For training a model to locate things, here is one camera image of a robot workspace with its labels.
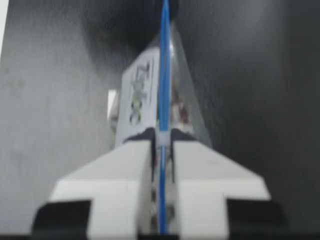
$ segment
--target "clear plastic cover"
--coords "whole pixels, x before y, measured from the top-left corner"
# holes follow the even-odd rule
[[[159,47],[160,37],[157,36],[149,48]],[[191,79],[188,63],[185,57],[181,38],[177,27],[171,24],[170,33],[170,61],[171,61],[171,111],[170,127],[178,128],[185,133],[193,135],[208,147],[212,146],[208,131],[197,101],[193,81]],[[118,89],[113,103],[108,109],[108,120],[114,134],[117,134],[121,90]]]

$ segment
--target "gray surface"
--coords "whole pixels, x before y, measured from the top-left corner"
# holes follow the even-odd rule
[[[0,233],[28,232],[56,180],[110,148],[108,89],[120,86],[134,55],[83,31],[75,2],[9,3],[0,66]]]

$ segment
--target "black plastic piece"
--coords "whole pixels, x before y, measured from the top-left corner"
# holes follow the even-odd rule
[[[171,143],[174,141],[196,141],[196,139],[188,133],[173,128],[171,130]]]
[[[178,235],[138,234],[137,240],[179,240]]]
[[[91,201],[48,203],[32,226],[32,240],[87,240]]]
[[[231,240],[272,240],[289,235],[286,217],[274,201],[228,199],[227,211]]]
[[[156,164],[156,131],[154,128],[150,127],[147,128],[143,133],[131,136],[127,138],[124,142],[128,141],[142,141],[142,140],[149,140],[151,141],[151,180],[154,181],[154,172],[155,172],[155,164]]]

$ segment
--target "white plastic part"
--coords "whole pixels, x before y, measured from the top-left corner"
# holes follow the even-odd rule
[[[92,200],[90,240],[135,239],[150,229],[151,154],[150,141],[129,141],[60,179],[49,201]]]
[[[180,239],[226,240],[226,198],[269,200],[264,179],[197,141],[173,143]]]

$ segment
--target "dark gray panel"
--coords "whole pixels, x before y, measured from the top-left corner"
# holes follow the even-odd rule
[[[184,0],[177,23],[214,148],[320,229],[320,2]]]

